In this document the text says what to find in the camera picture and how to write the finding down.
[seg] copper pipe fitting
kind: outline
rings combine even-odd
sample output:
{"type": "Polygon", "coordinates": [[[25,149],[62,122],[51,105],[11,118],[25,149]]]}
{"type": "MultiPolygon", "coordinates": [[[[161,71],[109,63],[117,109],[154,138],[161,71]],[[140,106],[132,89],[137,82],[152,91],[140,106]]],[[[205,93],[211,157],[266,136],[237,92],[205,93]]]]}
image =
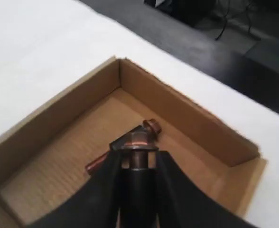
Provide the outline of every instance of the copper pipe fitting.
{"type": "MultiPolygon", "coordinates": [[[[127,142],[125,143],[125,146],[140,146],[143,145],[149,145],[154,146],[153,142],[158,140],[159,134],[162,132],[162,128],[159,125],[159,123],[155,119],[150,119],[150,120],[144,120],[143,121],[143,128],[147,131],[146,136],[144,136],[142,133],[145,134],[145,132],[138,132],[139,134],[136,134],[137,132],[129,133],[127,139],[127,142]]],[[[106,153],[102,154],[89,164],[85,166],[85,169],[88,174],[92,175],[95,170],[97,170],[102,162],[106,159],[107,154],[109,151],[106,153]]]]}

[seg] white table surface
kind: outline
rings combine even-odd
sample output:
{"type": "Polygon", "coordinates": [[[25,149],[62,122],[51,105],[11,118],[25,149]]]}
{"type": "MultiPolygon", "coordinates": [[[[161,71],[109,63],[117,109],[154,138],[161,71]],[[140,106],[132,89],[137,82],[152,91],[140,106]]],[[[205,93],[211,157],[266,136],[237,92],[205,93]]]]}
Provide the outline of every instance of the white table surface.
{"type": "Polygon", "coordinates": [[[79,2],[0,0],[0,135],[113,55],[135,61],[259,145],[269,163],[246,220],[279,228],[279,115],[79,2]]]}

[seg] cardboard box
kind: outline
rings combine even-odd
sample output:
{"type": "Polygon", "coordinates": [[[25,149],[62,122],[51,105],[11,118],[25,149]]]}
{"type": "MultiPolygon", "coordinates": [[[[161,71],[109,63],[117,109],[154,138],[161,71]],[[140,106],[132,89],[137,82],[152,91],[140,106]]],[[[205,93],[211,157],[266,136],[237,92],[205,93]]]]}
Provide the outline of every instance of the cardboard box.
{"type": "Polygon", "coordinates": [[[0,227],[61,205],[89,179],[88,162],[149,118],[163,127],[160,149],[243,216],[266,164],[258,147],[139,66],[111,58],[0,137],[0,227]]]}

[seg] cardboard box flap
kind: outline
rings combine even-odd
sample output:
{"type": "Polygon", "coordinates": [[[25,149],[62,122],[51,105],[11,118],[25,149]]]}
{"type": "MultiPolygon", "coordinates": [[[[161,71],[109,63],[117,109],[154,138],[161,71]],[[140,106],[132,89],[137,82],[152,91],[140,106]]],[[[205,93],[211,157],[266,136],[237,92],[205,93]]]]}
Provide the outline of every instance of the cardboard box flap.
{"type": "Polygon", "coordinates": [[[119,60],[112,57],[4,133],[0,185],[83,111],[119,86],[119,60]]]}

